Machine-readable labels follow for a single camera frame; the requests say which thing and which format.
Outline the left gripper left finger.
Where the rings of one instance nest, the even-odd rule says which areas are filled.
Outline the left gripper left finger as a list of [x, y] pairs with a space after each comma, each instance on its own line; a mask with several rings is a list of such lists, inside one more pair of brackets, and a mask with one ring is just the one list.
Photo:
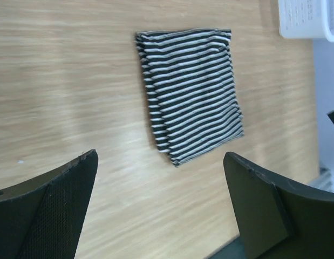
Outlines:
[[0, 258], [74, 258], [97, 169], [92, 149], [0, 189]]

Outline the black white striped tank top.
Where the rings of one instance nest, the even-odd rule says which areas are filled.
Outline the black white striped tank top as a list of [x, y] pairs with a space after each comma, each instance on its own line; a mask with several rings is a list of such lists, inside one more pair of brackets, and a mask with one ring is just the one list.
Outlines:
[[244, 135], [231, 37], [217, 28], [136, 34], [156, 147], [175, 167]]

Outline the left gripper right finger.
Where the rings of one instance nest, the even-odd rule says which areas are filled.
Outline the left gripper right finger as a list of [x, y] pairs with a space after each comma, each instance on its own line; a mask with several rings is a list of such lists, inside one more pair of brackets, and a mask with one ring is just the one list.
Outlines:
[[334, 193], [234, 152], [223, 165], [247, 258], [334, 258]]

